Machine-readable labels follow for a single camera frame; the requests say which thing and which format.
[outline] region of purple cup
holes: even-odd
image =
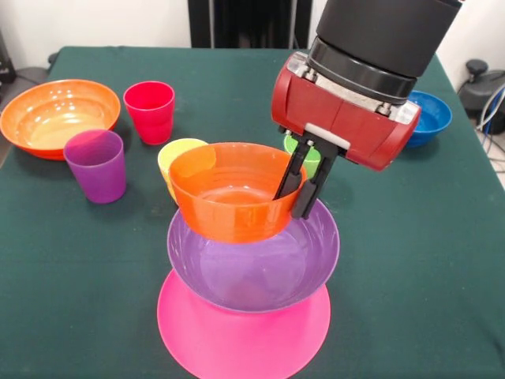
[[[63,155],[93,203],[111,203],[125,193],[125,153],[116,133],[103,129],[79,133],[66,143]]]

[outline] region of cup rim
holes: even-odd
[[[126,94],[134,89],[135,87],[139,87],[141,85],[144,85],[144,84],[153,84],[153,83],[156,83],[156,84],[162,84],[166,87],[168,87],[171,91],[172,91],[172,97],[166,102],[164,103],[163,105],[159,106],[159,107],[156,107],[156,108],[150,108],[150,109],[142,109],[142,108],[138,108],[138,107],[134,107],[133,105],[131,105],[128,101],[126,101]],[[123,92],[123,102],[126,104],[127,107],[129,108],[132,108],[134,109],[135,111],[139,111],[139,112],[150,112],[150,111],[157,111],[161,108],[164,108],[166,107],[167,105],[170,105],[174,102],[175,100],[175,90],[174,88],[170,85],[170,84],[167,84],[165,83],[164,81],[139,81],[137,83],[134,83],[132,85],[130,85],[124,92]]]
[[[292,137],[289,136],[289,135],[286,135],[284,137],[284,141],[283,141],[284,151],[287,152],[288,154],[293,154],[293,152],[290,152],[290,150],[287,148],[287,145],[286,145],[286,143],[287,143],[287,141],[288,141],[289,138],[292,138]],[[319,159],[308,159],[308,158],[305,158],[304,159],[304,162],[307,162],[307,163],[317,163],[317,162],[320,162],[320,161],[321,161],[321,158],[319,158]]]
[[[163,146],[163,147],[159,150],[159,152],[158,152],[158,159],[157,159],[157,160],[158,160],[158,167],[159,167],[159,169],[160,169],[160,170],[163,170],[162,165],[161,165],[161,162],[160,162],[160,160],[161,160],[161,153],[162,153],[162,151],[163,151],[165,148],[171,147],[171,146],[170,146],[171,144],[173,144],[173,143],[175,143],[175,142],[183,141],[183,140],[184,140],[184,141],[199,141],[199,142],[204,142],[204,144],[202,144],[202,146],[205,146],[206,144],[208,144],[208,143],[207,143],[207,142],[205,142],[204,140],[201,140],[201,139],[199,139],[199,138],[192,138],[192,137],[187,137],[187,138],[178,138],[177,140],[170,141],[168,144],[165,144],[165,146]],[[167,172],[167,173],[168,173],[168,172],[170,172],[170,166],[166,169],[166,172]]]
[[[114,138],[118,139],[119,140],[119,143],[121,144],[121,147],[119,148],[119,151],[118,153],[113,156],[112,158],[108,159],[106,162],[102,162],[102,163],[98,163],[98,164],[89,164],[89,165],[84,165],[84,164],[79,164],[79,163],[74,163],[73,160],[69,159],[68,156],[67,156],[67,147],[68,147],[68,144],[75,138],[83,135],[83,134],[87,134],[87,133],[95,133],[95,132],[103,132],[105,134],[108,134],[110,136],[114,136]],[[79,133],[79,134],[76,134],[75,136],[73,136],[72,138],[70,138],[67,143],[65,144],[65,147],[63,148],[63,156],[65,157],[65,161],[68,163],[68,164],[72,164],[73,166],[75,167],[82,167],[82,168],[97,168],[97,167],[101,167],[105,164],[108,164],[109,162],[111,162],[112,160],[114,159],[117,159],[121,153],[123,152],[123,149],[124,149],[124,143],[123,143],[123,140],[121,137],[119,137],[119,135],[111,130],[106,130],[106,129],[90,129],[90,130],[86,130],[82,133]]]

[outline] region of plastic bowl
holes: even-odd
[[[323,286],[339,257],[339,231],[321,201],[307,220],[292,220],[268,240],[234,245],[209,241],[177,212],[167,237],[175,272],[207,301],[241,312],[296,304]]]
[[[272,200],[289,161],[286,152],[260,144],[208,144],[176,158],[170,181],[193,231],[219,242],[257,242],[291,220],[300,187]]]
[[[452,112],[444,101],[426,92],[412,91],[409,100],[421,106],[419,123],[406,144],[408,148],[415,148],[446,129],[452,121]]]
[[[65,160],[68,140],[90,129],[113,129],[121,104],[94,81],[51,81],[21,93],[2,112],[0,130],[17,146],[51,160]]]

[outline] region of red cup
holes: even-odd
[[[141,81],[123,95],[126,109],[140,139],[146,144],[164,144],[174,125],[175,91],[161,81]]]

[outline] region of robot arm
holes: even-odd
[[[309,54],[288,58],[272,97],[272,118],[298,141],[275,198],[299,187],[311,146],[321,154],[293,217],[309,217],[337,156],[381,171],[400,153],[421,114],[407,98],[461,4],[328,0]]]

